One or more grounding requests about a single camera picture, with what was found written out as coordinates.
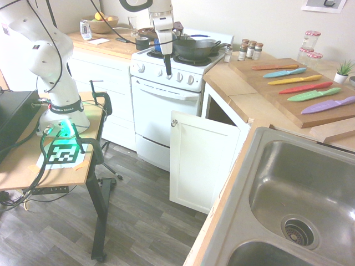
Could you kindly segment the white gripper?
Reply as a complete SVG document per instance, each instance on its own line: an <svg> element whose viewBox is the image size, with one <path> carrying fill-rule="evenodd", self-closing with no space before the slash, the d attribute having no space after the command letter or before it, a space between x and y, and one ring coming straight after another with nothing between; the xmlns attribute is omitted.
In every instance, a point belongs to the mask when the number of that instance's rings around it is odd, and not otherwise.
<svg viewBox="0 0 355 266"><path fill-rule="evenodd" d="M166 74L171 75L171 57L170 54L173 52L173 17L172 16L162 16L154 17L153 24L155 32L158 36L160 49L163 54L163 60L165 64Z"/></svg>

